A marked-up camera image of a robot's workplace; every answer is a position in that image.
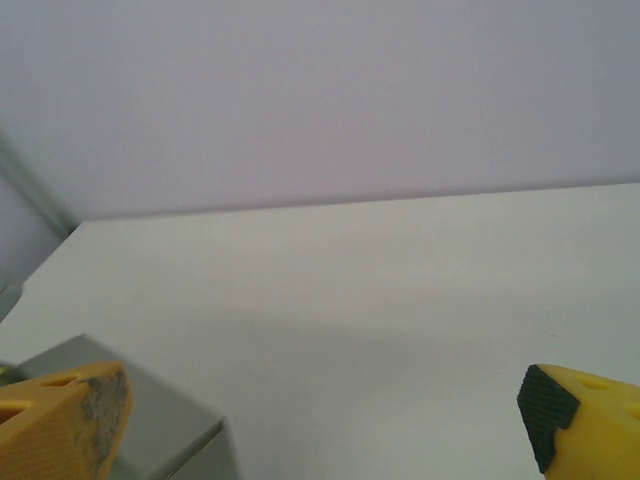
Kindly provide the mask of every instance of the white tabletop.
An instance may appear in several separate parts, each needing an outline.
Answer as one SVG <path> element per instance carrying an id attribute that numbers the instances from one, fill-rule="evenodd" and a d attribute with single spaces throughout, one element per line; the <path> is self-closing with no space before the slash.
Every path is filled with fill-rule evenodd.
<path id="1" fill-rule="evenodd" d="M 640 186 L 90 222 L 0 326 L 225 412 L 248 479 L 537 479 L 528 364 L 640 383 Z"/>

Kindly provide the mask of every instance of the gray box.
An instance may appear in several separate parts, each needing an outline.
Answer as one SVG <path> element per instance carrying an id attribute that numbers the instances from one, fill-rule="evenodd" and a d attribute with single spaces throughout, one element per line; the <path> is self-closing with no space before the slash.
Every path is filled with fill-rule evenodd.
<path id="1" fill-rule="evenodd" d="M 74 337 L 17 367 L 37 377 L 96 362 L 124 363 L 133 410 L 109 480 L 238 480 L 228 427 L 198 405 L 91 338 Z"/>

